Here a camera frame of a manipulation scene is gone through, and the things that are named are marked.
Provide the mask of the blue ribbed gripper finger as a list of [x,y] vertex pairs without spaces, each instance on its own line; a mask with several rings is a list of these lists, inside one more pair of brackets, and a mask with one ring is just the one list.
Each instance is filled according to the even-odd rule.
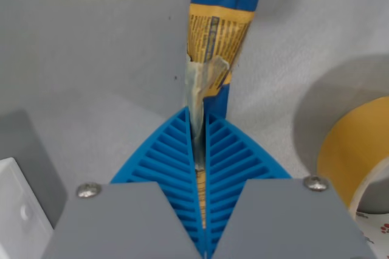
[[44,258],[202,258],[188,109],[147,138],[109,184],[67,202]]
[[209,258],[373,258],[334,187],[294,179],[224,118],[206,118]]

